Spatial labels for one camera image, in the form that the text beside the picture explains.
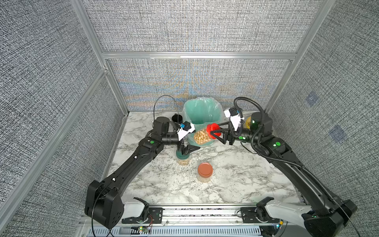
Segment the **red jar lid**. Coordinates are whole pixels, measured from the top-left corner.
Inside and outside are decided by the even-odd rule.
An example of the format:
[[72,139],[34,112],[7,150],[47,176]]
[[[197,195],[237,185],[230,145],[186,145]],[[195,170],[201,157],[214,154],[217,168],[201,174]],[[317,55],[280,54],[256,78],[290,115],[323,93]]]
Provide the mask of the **red jar lid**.
[[222,135],[222,132],[217,132],[220,130],[221,130],[221,128],[217,123],[208,124],[206,127],[207,134],[213,140],[217,139],[218,137],[220,137]]

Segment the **orange-lidded peanut jar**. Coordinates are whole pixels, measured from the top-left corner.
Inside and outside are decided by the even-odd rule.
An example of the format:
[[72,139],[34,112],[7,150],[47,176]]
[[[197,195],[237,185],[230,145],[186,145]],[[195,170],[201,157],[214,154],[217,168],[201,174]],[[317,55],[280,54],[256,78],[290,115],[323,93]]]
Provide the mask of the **orange-lidded peanut jar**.
[[198,180],[202,183],[207,183],[213,175],[213,166],[210,163],[201,163],[197,169]]

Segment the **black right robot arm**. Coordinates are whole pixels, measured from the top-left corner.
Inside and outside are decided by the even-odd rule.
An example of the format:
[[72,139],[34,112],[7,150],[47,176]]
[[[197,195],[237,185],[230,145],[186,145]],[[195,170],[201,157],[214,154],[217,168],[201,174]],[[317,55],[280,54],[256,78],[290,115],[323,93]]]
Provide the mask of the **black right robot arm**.
[[252,149],[278,168],[305,198],[306,206],[297,206],[266,197],[256,204],[250,217],[261,223],[281,219],[305,228],[313,237],[334,237],[350,221],[357,206],[349,199],[342,200],[326,188],[297,158],[292,148],[281,138],[272,134],[272,119],[265,112],[251,115],[249,128],[243,127],[239,114],[234,119],[239,123],[213,123],[207,132],[223,144],[234,144],[238,140],[250,143]]

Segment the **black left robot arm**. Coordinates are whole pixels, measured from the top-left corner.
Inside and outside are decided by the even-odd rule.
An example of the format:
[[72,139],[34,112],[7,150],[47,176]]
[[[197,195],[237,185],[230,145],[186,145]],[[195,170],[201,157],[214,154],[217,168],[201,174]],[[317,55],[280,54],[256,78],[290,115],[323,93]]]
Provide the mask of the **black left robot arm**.
[[126,218],[145,222],[149,218],[149,203],[141,198],[124,203],[121,199],[137,174],[164,149],[175,145],[184,158],[199,150],[198,146],[184,145],[184,137],[195,131],[194,124],[175,123],[167,117],[157,117],[153,129],[139,142],[134,153],[116,171],[102,181],[92,181],[87,189],[84,212],[107,229],[112,229]]

